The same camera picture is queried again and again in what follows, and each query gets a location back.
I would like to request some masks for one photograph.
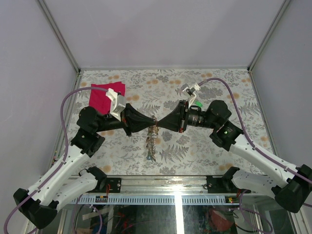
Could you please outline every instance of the gray fern pattern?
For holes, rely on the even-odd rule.
[[[188,152],[189,147],[183,147],[183,146],[168,146],[166,150],[162,150],[161,153],[161,160],[165,160],[167,162],[167,159],[170,160],[171,162],[175,162],[174,160],[179,160],[183,159],[186,156],[186,153]]]
[[[259,108],[258,108],[258,105],[257,103],[245,103],[245,105],[239,107],[239,110],[241,111],[242,114],[244,115],[259,115],[260,114],[260,111],[259,111]]]
[[[159,109],[160,109],[160,106],[145,104],[145,105],[142,105],[138,109],[138,111],[144,115],[153,116],[153,115],[156,115],[156,113],[157,113],[157,111],[159,111]]]
[[[103,70],[83,71],[80,87],[91,84],[123,82],[127,102],[139,112],[157,119],[164,118],[179,100],[187,99],[181,86],[193,85],[210,77],[224,79],[234,94],[246,129],[251,138],[271,150],[268,134],[262,120],[252,83],[246,69],[165,69],[165,70]],[[80,110],[88,106],[91,91],[79,92],[73,106],[67,133],[72,139],[79,127],[76,122]],[[230,121],[239,126],[231,97],[219,81],[211,81],[197,92],[197,100],[205,111],[210,102],[226,102],[232,112]],[[83,168],[97,166],[108,175],[222,175],[231,166],[248,172],[262,172],[243,158],[215,146],[209,135],[211,130],[188,126],[184,133],[159,128],[155,139],[156,162],[147,160],[148,129],[127,137],[123,129],[101,132],[105,141]],[[60,157],[63,150],[56,153]]]

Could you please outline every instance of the red wire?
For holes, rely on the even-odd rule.
[[[237,194],[236,194],[236,197],[238,197],[238,196],[240,195],[240,192],[241,192],[241,190],[238,189]]]
[[[110,189],[111,189],[111,185],[110,185],[110,184],[106,185],[106,196],[107,196],[107,201],[108,201],[108,194],[109,194]]]

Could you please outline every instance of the black base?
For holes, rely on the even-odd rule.
[[[110,185],[110,194],[119,194],[121,190],[121,178],[107,178],[106,184]]]
[[[15,203],[19,205],[28,197],[28,190],[18,189],[13,198]],[[30,198],[20,208],[19,211],[25,215],[38,229],[45,228],[57,216],[56,210],[58,202],[52,201],[49,206],[40,205],[40,201],[34,201]]]
[[[305,164],[298,168],[298,173],[309,180],[312,179],[312,169]],[[296,175],[287,182],[288,185],[284,188],[276,186],[272,188],[272,191],[275,194],[276,202],[281,207],[297,213],[312,191],[312,185]]]
[[[238,188],[232,183],[233,175],[238,167],[231,167],[224,175],[207,175],[207,188],[210,194],[236,194]]]

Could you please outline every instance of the glass panel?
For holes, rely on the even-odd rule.
[[[235,197],[226,201],[234,204],[204,205],[188,204],[182,206],[175,196],[173,204],[159,205],[95,205],[101,212],[103,225],[101,234],[245,234],[246,231],[258,233],[246,222],[239,210]],[[246,195],[243,207],[257,211],[261,217],[245,212],[247,219],[259,229],[268,232],[273,226],[273,234],[295,234],[289,213],[282,209],[273,199],[266,196]],[[61,212],[57,218],[43,230],[43,234],[71,234],[72,210],[74,205],[67,205],[65,221],[62,223]],[[95,234],[99,230],[98,213],[89,205],[78,205],[74,224],[77,234]]]

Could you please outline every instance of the green tag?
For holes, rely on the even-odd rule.
[[[202,107],[202,106],[203,106],[203,104],[201,104],[199,101],[196,101],[195,104],[196,104],[197,106],[199,106],[199,107]]]

